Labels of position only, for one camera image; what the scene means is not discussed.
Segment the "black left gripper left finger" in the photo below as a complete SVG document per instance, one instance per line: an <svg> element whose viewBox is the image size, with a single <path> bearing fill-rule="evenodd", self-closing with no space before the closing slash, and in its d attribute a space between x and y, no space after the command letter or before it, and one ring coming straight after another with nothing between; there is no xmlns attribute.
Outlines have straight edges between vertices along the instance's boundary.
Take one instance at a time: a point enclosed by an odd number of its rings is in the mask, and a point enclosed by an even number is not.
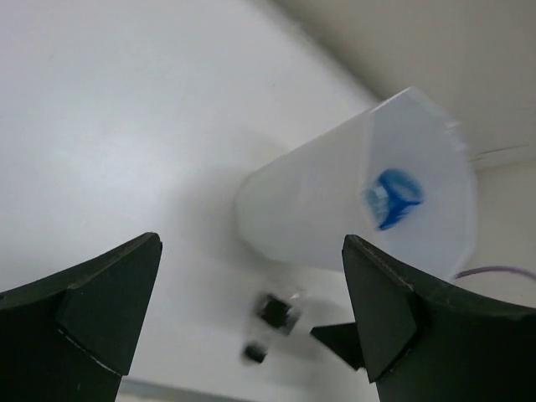
<svg viewBox="0 0 536 402"><path fill-rule="evenodd" d="M129 374L162 256L145 233L1 295L3 401L113 401Z"/></svg>

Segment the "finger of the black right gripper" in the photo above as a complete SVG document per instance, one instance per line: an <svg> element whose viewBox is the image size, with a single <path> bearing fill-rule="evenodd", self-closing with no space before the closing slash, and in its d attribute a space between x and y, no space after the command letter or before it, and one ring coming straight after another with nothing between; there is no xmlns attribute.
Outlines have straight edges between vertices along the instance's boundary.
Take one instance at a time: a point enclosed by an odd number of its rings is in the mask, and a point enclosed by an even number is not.
<svg viewBox="0 0 536 402"><path fill-rule="evenodd" d="M363 352L355 322L317 326L310 335L355 371L363 368Z"/></svg>

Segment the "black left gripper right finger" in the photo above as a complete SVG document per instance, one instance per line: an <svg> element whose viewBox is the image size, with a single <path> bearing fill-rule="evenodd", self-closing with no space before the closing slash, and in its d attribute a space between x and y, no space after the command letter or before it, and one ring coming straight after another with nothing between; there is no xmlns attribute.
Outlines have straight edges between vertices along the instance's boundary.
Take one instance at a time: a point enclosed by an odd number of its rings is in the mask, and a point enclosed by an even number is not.
<svg viewBox="0 0 536 402"><path fill-rule="evenodd" d="M343 244L358 340L382 401L532 401L535 310L464 290L356 235Z"/></svg>

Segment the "small black label bottle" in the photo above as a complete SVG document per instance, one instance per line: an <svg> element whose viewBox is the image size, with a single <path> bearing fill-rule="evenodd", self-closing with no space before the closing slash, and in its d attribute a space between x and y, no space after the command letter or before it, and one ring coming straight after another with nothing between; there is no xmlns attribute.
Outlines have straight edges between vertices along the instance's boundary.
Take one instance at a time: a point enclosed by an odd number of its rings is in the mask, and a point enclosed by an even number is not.
<svg viewBox="0 0 536 402"><path fill-rule="evenodd" d="M277 338L288 337L306 310L308 295L300 290L263 291L257 297L245 328L241 357L262 364Z"/></svg>

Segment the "blue label Pocari bottle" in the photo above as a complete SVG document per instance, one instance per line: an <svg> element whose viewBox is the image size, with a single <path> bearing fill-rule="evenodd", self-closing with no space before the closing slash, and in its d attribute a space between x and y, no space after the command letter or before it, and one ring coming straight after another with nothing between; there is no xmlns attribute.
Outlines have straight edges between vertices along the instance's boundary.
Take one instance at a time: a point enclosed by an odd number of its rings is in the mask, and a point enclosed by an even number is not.
<svg viewBox="0 0 536 402"><path fill-rule="evenodd" d="M389 168L365 187L363 198L380 231L391 229L424 201L422 186L407 172Z"/></svg>

